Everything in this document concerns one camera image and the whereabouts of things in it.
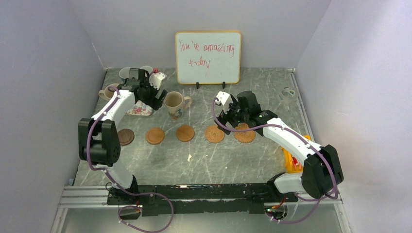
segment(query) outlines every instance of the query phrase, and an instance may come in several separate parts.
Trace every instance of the white mug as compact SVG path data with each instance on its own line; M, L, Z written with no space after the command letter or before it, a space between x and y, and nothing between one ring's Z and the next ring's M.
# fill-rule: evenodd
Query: white mug
M192 98L189 96L183 97L179 92L171 91L166 95L163 103L169 111L170 117L177 120L183 116L185 109L190 107Z
M125 68L123 68L119 71L119 77L123 81L123 83L126 79L129 78L130 68L131 67L125 67ZM140 67L140 69L144 69L147 72L149 72L149 76L153 73L153 68L150 67L150 66L142 66L142 67Z

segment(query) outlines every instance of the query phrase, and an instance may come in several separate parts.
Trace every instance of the whiteboard stand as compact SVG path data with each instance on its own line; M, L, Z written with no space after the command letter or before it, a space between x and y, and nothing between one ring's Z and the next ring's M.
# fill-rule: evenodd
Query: whiteboard stand
M240 79L241 33L177 32L177 81L180 84L235 84Z
M224 89L226 87L226 82L223 82L222 83L222 88ZM199 82L196 82L196 89L199 89L200 88L200 84L199 84Z

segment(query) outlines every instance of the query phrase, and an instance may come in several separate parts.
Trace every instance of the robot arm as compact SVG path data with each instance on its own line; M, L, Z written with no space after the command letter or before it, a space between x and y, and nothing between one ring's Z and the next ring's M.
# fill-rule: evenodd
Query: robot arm
M90 141L90 159L92 164L96 168L105 168L105 171L117 182L112 184L114 188L118 188L118 184L130 192L138 192L135 177L119 160L120 143L116 127L127 110L133 107L137 101L141 101L151 106L154 110L158 110L167 94L162 88L162 84L167 76L162 72L149 74L143 69L131 68L129 77L131 78L126 79L123 84L117 86L119 93L114 93L112 99L102 110L92 118L80 120L79 156L80 159L87 160L87 135L91 125L103 115L92 132L93 136L101 133L101 140L92 138Z
M262 111L255 94L251 91L241 92L237 97L236 100L228 93L218 93L216 96L218 100L215 103L223 107L218 121L223 125L229 122L232 127L236 127L239 123L247 123L249 128L258 127L255 129L257 133L278 143L303 164L303 172L275 176L274 185L280 193L306 192L313 198L319 199L333 187L325 164L311 146L326 158L332 167L337 184L343 181L343 173L335 148L331 145L322 147L307 139L304 139L305 143L303 143L299 137L304 137L287 126L275 113L269 110ZM230 134L229 130L220 125L218 128Z

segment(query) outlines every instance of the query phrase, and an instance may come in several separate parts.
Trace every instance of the gray marble table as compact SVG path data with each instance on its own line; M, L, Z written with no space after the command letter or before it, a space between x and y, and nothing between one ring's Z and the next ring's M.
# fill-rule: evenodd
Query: gray marble table
M103 88L112 83L121 83L120 69L109 69ZM284 172L285 159L281 147L260 135L251 143L241 143L234 135L226 135L220 143L206 140L205 129L214 124L211 103L222 90L221 85L180 85L174 68L159 69L168 75L164 88L191 96L193 103L184 116L171 119L162 107L151 116L125 115L118 130L129 128L135 133L134 141L122 146L120 159L137 178L139 184L197 184L197 183L261 183L277 173ZM236 96L252 90L262 107L276 113L287 125L301 134L306 134L298 103L284 105L276 98L278 90L292 82L284 68L242 68L240 81L227 85L225 92ZM95 113L106 105L99 99ZM216 107L217 114L221 108ZM188 124L195 130L190 142L176 138L176 129ZM145 140L146 132L160 127L165 138L159 145L151 145ZM108 179L102 172L89 169L87 162L80 161L76 186L104 185Z

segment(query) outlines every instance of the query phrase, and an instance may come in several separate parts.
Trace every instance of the purple cable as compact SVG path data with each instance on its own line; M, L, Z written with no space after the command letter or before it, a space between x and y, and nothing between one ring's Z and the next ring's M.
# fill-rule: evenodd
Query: purple cable
M281 129L283 128L281 125L276 125L276 124L259 125L259 126L256 126L256 127L252 127L252 128L250 128L250 129L245 129L245 130L235 130L235 129L228 128L228 127L226 127L225 125L223 125L222 123L220 123L220 121L219 121L218 118L216 117L214 106L215 106L215 101L217 101L217 100L219 100L219 99L218 99L218 98L214 98L214 99L213 99L213 103L212 103L212 114L213 114L213 117L214 117L215 121L219 124L219 126L222 127L222 128L224 128L225 130L229 130L229 131L232 131L232 132L247 132L247 131L251 131L251 130L261 129L261 128L264 128L264 127L277 127L277 128L281 128ZM293 131L293 130L291 130L291 129L289 129L289 128L284 128L284 130L292 133L292 134L295 135L297 138L299 138L304 144L306 144L305 138L303 138L302 136L300 136L300 134L296 133L295 131ZM332 184L333 184L333 190L332 190L332 192L335 194L335 196L332 197L332 196L328 195L328 197L331 198L331 199L334 199L334 200L337 199L337 198L338 198L338 185L336 184L335 176L333 176L332 168L330 167L330 165L329 165L329 163L327 162L326 158L325 158L317 149L315 149L315 147L313 147L313 146L310 145L310 144L309 144L309 146L310 146L310 149L311 149L312 151L314 151L314 152L322 159L322 161L323 161L324 164L326 165L327 171L329 172L329 175L330 175L330 177L331 177Z
M112 97L112 98L115 98L115 99L113 100L113 102L103 111L103 112L107 112L107 113L108 113L108 111L109 111L110 109L112 109L112 107L116 104L117 100L119 99L118 96L120 95L120 92L119 92L119 90L117 89L117 87L115 87L115 86L109 86L109 88L111 88L111 87L112 87L113 89L115 89L116 95ZM91 159L90 159L90 142L91 142L91 137L92 137L92 135L93 135L93 130L94 130L94 127L96 127L96 125L97 125L97 123L99 122L99 120L101 120L101 119L103 118L103 116L104 116L104 114L100 114L100 116L98 116L98 117L94 120L93 124L92 124L91 127L90 127L89 134L87 135L87 143L86 143L87 163L89 164L89 167L90 167L90 169L91 169L92 171L101 171L101 170L104 170L104 168L102 168L102 167L99 167L99 168L93 167L93 164L91 163Z
M112 97L112 98L115 98L115 99L113 100L113 102L103 111L103 112L107 112L107 113L108 113L108 112L110 111L110 109L112 109L112 107L116 104L117 100L119 99L118 96L120 95L120 92L119 92L119 90L117 89L117 87L115 87L115 86L109 86L109 88L113 88L113 89L116 91L116 95ZM91 138L92 138L92 135L93 135L93 130L94 130L94 128L96 127L96 125L97 125L97 123L99 122L99 120L101 120L101 119L103 118L103 116L104 116L104 114L100 114L100 116L98 116L98 117L95 119L95 121L94 121L93 124L91 125L90 130L89 130L89 133L88 133L88 135L87 135L86 155L87 155L87 163L89 164L90 169L93 170L93 171L99 171L99 170L103 171L103 172L106 174L106 176L109 178L109 180L110 180L113 184L115 184L121 191L125 192L125 193L128 194L128 195L131 195L131 196L156 195L156 196L160 196L160 197L164 198L164 199L169 203L169 205L170 205L170 207L171 207L171 209L172 209L172 215L171 215L171 217L170 217L170 220L169 220L168 224L166 224L166 226L165 226L164 228L162 228L162 229L160 229L160 230L157 230L157 231L147 231L147 230L144 230L144 229L140 229L140 228L138 228L138 227L136 227L136 226L134 226L134 225L132 225L132 224L129 224L128 222L126 222L126 221L124 221L124 220L121 219L120 214L121 214L121 212L122 212L124 209L127 209L127 208L140 209L139 207L132 206L132 205L128 205L128 206L122 207L122 208L119 210L119 212L118 212L119 222L121 222L121 223L125 224L126 226L129 226L129 227L131 227L131 228L133 228L133 229L136 229L136 230L141 231L141 232L144 232L144 233L159 233L159 232L164 231L164 230L165 230L166 228L168 228L168 227L170 226L170 224L172 223L173 215L174 215L173 204L172 204L172 202L170 201L169 198L167 198L167 197L164 196L163 194L155 193L155 192L150 192L150 193L131 193L131 192L127 191L125 188L123 188L122 186L120 186L118 183L116 183L116 181L115 181L115 180L113 179L113 177L107 172L107 170L106 170L105 168L103 168L103 167L98 167L98 168L93 167L93 164L91 163L91 159L90 159L90 141L91 141Z
M222 123L220 123L219 119L216 117L214 106L215 106L215 102L218 101L218 100L219 100L218 98L214 98L214 99L213 99L213 102L212 102L212 114L213 114L213 118L215 119L216 123L218 123L218 125L219 125L220 127L222 127L223 129L225 129L225 130L229 130L229 131L232 131L232 132L247 132L247 131L251 131L251 130L261 129L261 128L264 128L264 127L277 127L277 128L281 128L281 129L283 128L281 125L276 125L276 124L259 125L259 126L256 126L256 127L252 127L252 128L250 128L250 129L245 129L245 130L235 130L235 129L228 128L228 127L226 127L225 125L223 125ZM303 137L301 137L298 133L296 133L295 131L293 131L293 130L291 130L291 129L288 129L288 128L284 128L284 130L292 133L292 134L295 135L297 138L299 138L304 144L306 144L306 140L305 140ZM334 199L334 200L338 198L338 185L336 184L336 179L335 179L335 177L333 176L332 168L330 167L330 165L329 165L329 163L327 162L326 158L325 158L317 149L315 149L315 147L313 147L312 145L310 145L309 148L310 148L312 151L314 151L314 152L321 158L321 160L324 162L324 164L326 165L327 171L329 172L329 175L330 175L330 177L331 177L332 184L333 184L332 192L335 194L335 196L332 197L331 195L326 194L324 197L321 197L321 198L318 199L318 200L316 200L316 199L310 200L310 199L302 198L302 197L298 196L298 195L295 193L295 195L296 195L299 199L301 199L301 200L317 201L317 203L315 204L314 208L313 208L305 217L303 217L302 219L297 220L297 221L286 221L286 222L283 221L282 223L292 224L292 223L302 222L302 221L306 220L306 219L313 213L313 211L315 211L315 209L318 207L318 205L319 205L319 203L320 203L321 200L325 199L326 197L331 198L331 199Z

